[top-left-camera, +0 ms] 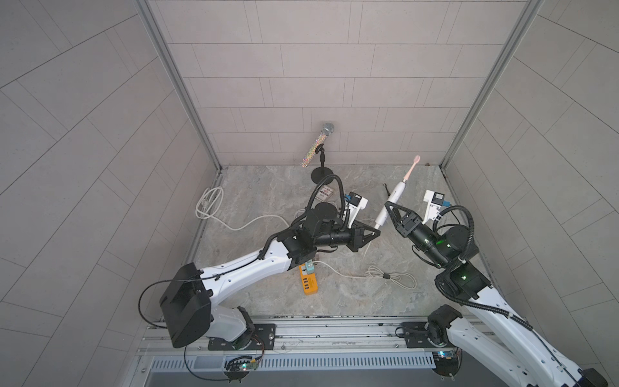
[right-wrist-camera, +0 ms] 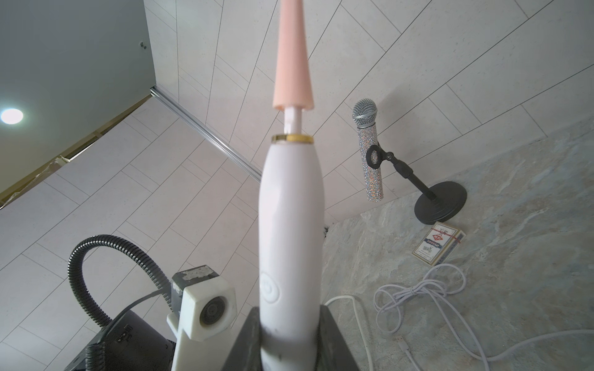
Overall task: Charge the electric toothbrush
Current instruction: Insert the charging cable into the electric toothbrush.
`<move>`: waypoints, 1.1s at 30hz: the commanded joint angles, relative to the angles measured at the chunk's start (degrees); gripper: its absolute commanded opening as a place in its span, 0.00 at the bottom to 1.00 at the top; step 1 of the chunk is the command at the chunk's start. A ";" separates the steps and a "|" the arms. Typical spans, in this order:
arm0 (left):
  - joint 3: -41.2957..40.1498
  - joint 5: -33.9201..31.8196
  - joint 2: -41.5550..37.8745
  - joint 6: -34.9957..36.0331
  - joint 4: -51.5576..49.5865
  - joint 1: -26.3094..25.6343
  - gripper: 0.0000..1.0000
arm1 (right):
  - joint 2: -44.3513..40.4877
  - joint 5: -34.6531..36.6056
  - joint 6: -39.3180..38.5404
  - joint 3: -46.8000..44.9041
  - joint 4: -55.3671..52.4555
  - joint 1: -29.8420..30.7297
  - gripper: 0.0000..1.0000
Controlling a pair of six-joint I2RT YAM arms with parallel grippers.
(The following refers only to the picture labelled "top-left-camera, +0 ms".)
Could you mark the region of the white pink electric toothbrush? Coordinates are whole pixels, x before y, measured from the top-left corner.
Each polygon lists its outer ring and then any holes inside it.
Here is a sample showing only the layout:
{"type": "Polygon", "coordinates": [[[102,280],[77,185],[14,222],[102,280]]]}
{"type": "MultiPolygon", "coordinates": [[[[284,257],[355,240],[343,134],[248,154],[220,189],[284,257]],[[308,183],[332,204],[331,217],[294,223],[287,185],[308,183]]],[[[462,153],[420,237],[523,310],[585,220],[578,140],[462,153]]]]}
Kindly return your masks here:
{"type": "MultiPolygon", "coordinates": [[[[412,174],[415,166],[419,163],[420,159],[421,159],[421,157],[419,155],[415,156],[414,162],[411,165],[409,171],[403,177],[403,179],[395,186],[393,192],[388,197],[388,201],[389,202],[397,203],[399,198],[401,198],[401,195],[403,194],[403,192],[406,189],[406,183],[408,182],[410,175],[412,174]]],[[[387,211],[386,206],[383,206],[383,208],[381,209],[380,213],[378,214],[378,216],[375,219],[374,228],[379,230],[385,224],[387,219],[388,219],[388,211],[387,211]]]]}

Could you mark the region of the teal charger adapter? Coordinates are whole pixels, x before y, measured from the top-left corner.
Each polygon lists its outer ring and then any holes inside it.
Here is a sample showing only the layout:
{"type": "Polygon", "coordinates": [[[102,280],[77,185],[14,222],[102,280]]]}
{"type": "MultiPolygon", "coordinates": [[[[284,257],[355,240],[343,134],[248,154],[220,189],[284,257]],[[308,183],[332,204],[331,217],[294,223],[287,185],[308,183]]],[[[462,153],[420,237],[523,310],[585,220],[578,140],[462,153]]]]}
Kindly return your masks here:
{"type": "Polygon", "coordinates": [[[307,261],[304,264],[305,268],[306,268],[306,273],[307,274],[313,274],[314,273],[314,262],[313,261],[307,261]]]}

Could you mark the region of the orange power strip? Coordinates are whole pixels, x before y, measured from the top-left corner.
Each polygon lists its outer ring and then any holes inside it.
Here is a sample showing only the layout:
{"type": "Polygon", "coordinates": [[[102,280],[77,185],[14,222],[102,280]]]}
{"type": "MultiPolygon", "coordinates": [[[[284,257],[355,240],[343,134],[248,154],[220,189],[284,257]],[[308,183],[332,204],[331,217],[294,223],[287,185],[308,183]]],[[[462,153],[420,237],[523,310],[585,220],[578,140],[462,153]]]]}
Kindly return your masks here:
{"type": "Polygon", "coordinates": [[[299,267],[299,271],[301,275],[301,286],[304,294],[312,295],[317,293],[319,291],[319,286],[315,273],[307,274],[304,264],[299,267]]]}

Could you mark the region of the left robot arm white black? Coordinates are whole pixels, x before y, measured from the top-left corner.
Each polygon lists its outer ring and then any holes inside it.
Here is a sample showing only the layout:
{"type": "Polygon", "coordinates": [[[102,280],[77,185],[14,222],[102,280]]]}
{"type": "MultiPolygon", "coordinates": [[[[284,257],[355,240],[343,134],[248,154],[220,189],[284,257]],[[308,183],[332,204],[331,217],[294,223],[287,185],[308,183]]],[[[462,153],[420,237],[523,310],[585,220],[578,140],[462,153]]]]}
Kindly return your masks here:
{"type": "Polygon", "coordinates": [[[356,219],[366,208],[367,198],[351,192],[339,196],[339,206],[316,203],[319,191],[329,181],[342,180],[335,174],[324,177],[303,213],[267,238],[260,250],[204,269],[186,264],[166,282],[159,304],[163,327],[174,348],[184,348],[203,337],[224,340],[235,349],[245,348],[252,341],[255,325],[243,307],[227,308],[223,301],[267,277],[306,264],[318,253],[333,253],[339,246],[356,253],[380,235],[375,227],[356,219]]]}

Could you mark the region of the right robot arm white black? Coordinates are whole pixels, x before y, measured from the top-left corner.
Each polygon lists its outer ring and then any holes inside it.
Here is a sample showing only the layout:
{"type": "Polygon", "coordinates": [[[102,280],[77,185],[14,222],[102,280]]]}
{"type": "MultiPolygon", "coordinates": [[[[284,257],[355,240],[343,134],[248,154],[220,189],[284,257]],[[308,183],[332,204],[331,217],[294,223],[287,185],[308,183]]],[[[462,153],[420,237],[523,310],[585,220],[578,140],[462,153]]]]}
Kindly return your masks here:
{"type": "Polygon", "coordinates": [[[429,339],[435,345],[450,343],[472,355],[509,386],[606,386],[594,368],[584,369],[541,337],[473,264],[475,223],[464,206],[451,206],[438,214],[460,211],[467,219],[443,234],[438,225],[427,226],[415,211],[396,203],[385,210],[398,233],[410,240],[439,269],[438,291],[466,307],[498,338],[479,332],[454,308],[443,305],[428,318],[429,339]]]}

